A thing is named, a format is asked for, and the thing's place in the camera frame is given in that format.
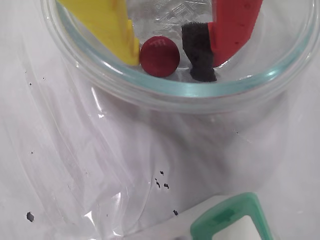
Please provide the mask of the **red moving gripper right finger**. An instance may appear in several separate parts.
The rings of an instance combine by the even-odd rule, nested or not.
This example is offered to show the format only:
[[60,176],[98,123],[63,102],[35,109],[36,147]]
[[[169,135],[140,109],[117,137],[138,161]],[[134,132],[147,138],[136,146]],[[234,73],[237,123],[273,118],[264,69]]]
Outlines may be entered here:
[[182,48],[198,82],[215,82],[215,67],[232,58],[251,38],[261,0],[213,0],[211,22],[181,27]]

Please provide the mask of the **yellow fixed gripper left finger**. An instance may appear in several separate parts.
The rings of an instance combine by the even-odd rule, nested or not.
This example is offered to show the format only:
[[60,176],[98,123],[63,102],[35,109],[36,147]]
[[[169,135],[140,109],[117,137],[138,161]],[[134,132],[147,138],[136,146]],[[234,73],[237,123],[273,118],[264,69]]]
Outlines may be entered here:
[[128,17],[125,0],[60,0],[112,54],[130,66],[137,66],[140,42]]

